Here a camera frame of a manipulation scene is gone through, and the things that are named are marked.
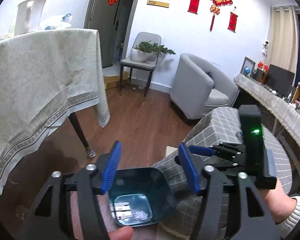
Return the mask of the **right hand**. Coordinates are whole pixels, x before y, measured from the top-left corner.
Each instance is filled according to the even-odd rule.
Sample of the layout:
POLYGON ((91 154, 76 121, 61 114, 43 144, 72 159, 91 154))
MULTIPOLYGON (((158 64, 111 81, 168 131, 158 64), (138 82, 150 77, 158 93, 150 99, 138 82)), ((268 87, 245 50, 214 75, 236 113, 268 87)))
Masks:
POLYGON ((285 194, 279 179, 276 181, 275 189, 259 189, 258 191, 267 204, 276 224, 280 224, 287 219, 296 207, 296 199, 290 198, 285 194))

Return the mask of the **left hand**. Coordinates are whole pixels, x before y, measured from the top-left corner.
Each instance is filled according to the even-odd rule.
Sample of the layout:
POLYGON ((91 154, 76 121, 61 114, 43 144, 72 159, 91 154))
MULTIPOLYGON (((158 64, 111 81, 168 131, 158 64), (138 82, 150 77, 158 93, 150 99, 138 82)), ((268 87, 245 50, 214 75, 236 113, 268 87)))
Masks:
POLYGON ((110 240, 131 240, 133 236, 133 228, 130 226, 121 227, 115 231, 108 233, 110 240))

